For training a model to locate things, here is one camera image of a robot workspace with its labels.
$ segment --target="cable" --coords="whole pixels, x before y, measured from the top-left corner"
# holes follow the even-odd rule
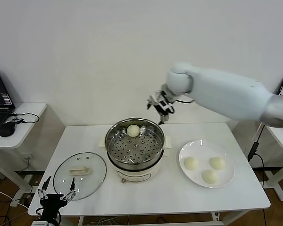
[[[257,154],[257,153],[255,153],[254,155],[256,155],[256,156],[259,156],[259,158],[261,159],[261,161],[262,161],[262,166],[263,166],[263,179],[262,179],[262,188],[264,189],[264,169],[265,169],[265,167],[264,167],[264,161],[263,161],[263,159],[262,159],[262,157],[259,155],[259,154]],[[263,209],[263,217],[264,217],[264,224],[265,224],[265,226],[266,226],[266,218],[265,218],[265,209]]]
[[[17,202],[16,200],[14,200],[14,199],[13,199],[12,197],[10,197],[9,195],[7,195],[7,194],[5,194],[5,193],[3,193],[3,192],[1,192],[1,191],[0,191],[0,193],[3,194],[3,195],[5,195],[6,197],[10,198],[11,200],[15,201],[15,202],[18,203],[19,205],[21,205],[21,206],[25,207],[26,209],[28,209],[25,205],[22,205],[21,203]]]
[[[257,141],[253,143],[253,145],[252,145],[252,147],[251,147],[251,149],[250,149],[250,152],[249,152],[249,154],[248,154],[248,156],[247,156],[247,161],[248,161],[248,162],[251,161],[251,159],[254,157],[254,155],[255,155],[255,153],[256,153],[256,151],[257,151],[257,148],[258,148],[258,146],[259,146],[259,139],[260,139],[260,137],[261,137],[261,134],[262,134],[262,132],[263,132],[264,127],[265,127],[265,125],[262,126],[262,129],[261,129],[261,131],[260,131],[260,133],[259,133],[259,136],[258,136],[258,138],[257,138]]]
[[[40,207],[40,208],[36,209],[36,214],[39,215],[39,216],[41,216],[41,214],[38,213],[38,212],[39,212],[40,210],[43,210],[43,209],[44,209],[44,207]]]
[[[162,219],[166,224],[169,224],[169,222],[167,222],[163,217],[157,218],[157,220],[156,220],[156,223],[157,223],[157,224],[158,224],[158,222],[159,222],[159,219]]]
[[[27,158],[25,158],[25,159],[27,159],[27,166],[26,166],[25,168],[23,168],[22,170],[20,170],[17,174],[20,174],[23,170],[26,170],[26,169],[29,167],[30,158],[27,157]]]
[[[30,114],[30,115],[33,115],[35,117],[37,117],[38,119],[36,121],[19,121],[18,123],[27,123],[27,124],[33,124],[33,123],[36,123],[38,121],[40,121],[40,117],[36,114],[32,114],[32,113],[24,113],[24,114],[17,114],[16,112],[10,114],[10,116],[20,116],[20,115],[27,115],[27,114]]]
[[[258,139],[257,139],[257,142],[259,141],[259,139],[260,139],[260,137],[261,137],[261,134],[262,134],[262,132],[263,132],[264,127],[265,127],[265,125],[262,126],[262,130],[260,131],[260,134],[259,134],[259,137],[258,137]]]
[[[106,219],[106,218],[102,218],[102,219],[100,219],[99,221],[98,221],[98,223],[97,223],[97,225],[100,225],[100,224],[102,224],[102,223],[104,223],[104,222],[106,222],[106,221],[108,221],[111,225],[112,225],[112,223],[110,222],[111,220],[114,220],[114,219],[116,219],[116,218],[118,218],[119,216],[116,216],[116,217],[114,217],[114,218],[110,218],[110,219]]]
[[[27,213],[27,212],[20,213],[19,215],[17,215],[17,216],[15,216],[15,217],[13,217],[12,219],[8,220],[7,222],[3,223],[3,224],[2,224],[2,225],[0,225],[0,226],[3,226],[3,225],[5,225],[5,224],[7,224],[7,223],[11,222],[13,219],[15,219],[15,218],[17,218],[17,217],[19,217],[19,216],[21,216],[21,215],[23,215],[23,214],[25,214],[25,213]]]
[[[191,101],[176,100],[176,102],[184,103],[184,104],[190,104],[190,103],[193,103],[194,101],[195,100],[191,100]]]

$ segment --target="black cable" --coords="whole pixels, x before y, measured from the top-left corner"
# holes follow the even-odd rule
[[[27,123],[27,124],[33,124],[33,123],[36,123],[38,121],[40,121],[40,117],[36,114],[33,114],[33,113],[24,113],[24,114],[17,114],[16,112],[10,114],[10,116],[20,116],[20,115],[27,115],[27,114],[30,114],[30,115],[33,115],[33,116],[36,116],[38,119],[37,121],[20,121],[19,123]]]
[[[184,104],[190,104],[190,103],[193,103],[194,101],[195,100],[191,100],[191,101],[176,100],[176,102],[184,103]]]
[[[27,158],[27,166],[23,168],[22,170],[20,170],[17,174],[21,173],[23,170],[26,170],[29,167],[29,160],[30,158]]]
[[[249,154],[248,154],[248,156],[247,156],[247,161],[248,161],[248,162],[251,161],[251,159],[254,157],[254,155],[255,155],[255,153],[256,153],[256,151],[257,151],[257,148],[258,148],[258,146],[259,146],[259,139],[260,139],[260,137],[261,137],[261,134],[262,134],[262,132],[263,132],[264,127],[265,127],[265,125],[263,125],[263,127],[262,127],[262,129],[261,129],[257,141],[253,143],[253,146],[252,146],[251,149],[250,149],[250,152],[249,152]]]
[[[10,208],[10,205],[8,205],[8,211],[6,211],[5,218],[4,218],[4,223],[6,222],[6,220],[9,221],[9,218],[8,218],[9,208]]]
[[[14,199],[14,200],[15,200],[15,201],[19,201],[19,200],[23,200],[23,199],[26,199],[26,198]],[[12,200],[11,200],[11,201],[1,201],[1,200],[0,200],[0,202],[1,202],[1,203],[7,203],[7,202],[12,202]]]
[[[258,137],[258,139],[257,139],[257,142],[259,141],[259,139],[260,139],[260,137],[261,137],[261,134],[262,134],[262,132],[263,132],[264,127],[265,127],[265,125],[263,125],[262,130],[260,131],[260,134],[259,134],[259,137]]]
[[[33,186],[30,185],[30,192],[29,192],[29,195],[32,194],[32,191],[33,191]],[[5,218],[4,218],[4,223],[6,222],[6,220],[9,220],[9,218],[8,218],[9,208],[10,208],[10,205],[8,206],[8,211],[6,211]]]
[[[159,219],[162,219],[166,224],[169,224],[169,222],[167,222],[163,217],[157,218],[157,220],[156,220],[156,223],[157,223],[157,224],[158,224],[158,222],[159,222]]]
[[[264,167],[264,161],[263,161],[263,159],[262,159],[262,157],[259,155],[259,154],[257,154],[257,153],[255,153],[254,155],[256,155],[256,156],[259,156],[259,158],[261,159],[261,161],[262,161],[262,166],[263,166],[263,179],[262,179],[262,188],[264,189],[264,169],[265,169],[265,167]],[[263,209],[263,217],[264,217],[264,224],[265,224],[265,226],[266,226],[266,218],[265,218],[265,209]]]
[[[39,216],[41,216],[41,214],[38,213],[38,212],[39,212],[40,210],[43,210],[43,209],[44,209],[44,207],[40,207],[40,208],[36,209],[36,214],[39,215]]]

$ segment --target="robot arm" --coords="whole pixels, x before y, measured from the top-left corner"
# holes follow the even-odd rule
[[[236,74],[177,63],[167,74],[161,90],[149,98],[161,116],[161,124],[174,113],[173,103],[181,95],[234,120],[261,121],[283,127],[283,96],[270,93],[261,82]]]

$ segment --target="white wall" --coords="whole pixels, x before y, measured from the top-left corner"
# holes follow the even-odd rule
[[[146,99],[176,61],[273,91],[283,77],[283,0],[0,0],[0,71],[12,96],[46,102],[65,125],[158,121]],[[178,104],[170,122],[227,120]]]

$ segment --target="robotic hand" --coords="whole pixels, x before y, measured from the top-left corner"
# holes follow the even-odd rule
[[[174,102],[181,95],[230,119],[283,127],[283,96],[270,93],[261,82],[250,78],[189,63],[175,64],[161,90],[148,100],[148,109],[153,105],[160,115],[159,124],[174,114]]]
[[[43,212],[40,219],[34,221],[32,226],[59,226],[59,223],[56,221],[59,209],[66,206],[76,195],[75,178],[72,179],[70,191],[67,194],[47,194],[46,190],[50,178],[44,182],[42,189],[38,189],[42,208],[37,209],[36,212],[39,210],[43,210]]]

